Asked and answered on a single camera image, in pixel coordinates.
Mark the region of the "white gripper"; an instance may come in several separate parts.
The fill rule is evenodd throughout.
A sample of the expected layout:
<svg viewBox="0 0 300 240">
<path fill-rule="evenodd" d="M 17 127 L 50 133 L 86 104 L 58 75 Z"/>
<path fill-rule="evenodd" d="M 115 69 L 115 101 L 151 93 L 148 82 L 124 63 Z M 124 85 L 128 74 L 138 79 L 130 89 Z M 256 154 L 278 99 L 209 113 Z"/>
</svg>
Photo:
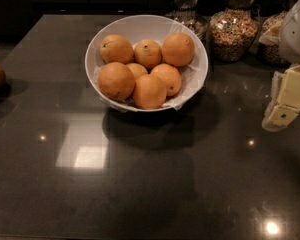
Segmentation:
<svg viewBox="0 0 300 240">
<path fill-rule="evenodd" d="M 300 0 L 278 21 L 263 32 L 259 42 L 279 44 L 279 55 L 291 63 L 300 63 Z M 275 72 L 271 101 L 262 120 L 262 128 L 278 132 L 287 128 L 300 114 L 300 64 L 292 64 L 283 73 Z"/>
</svg>

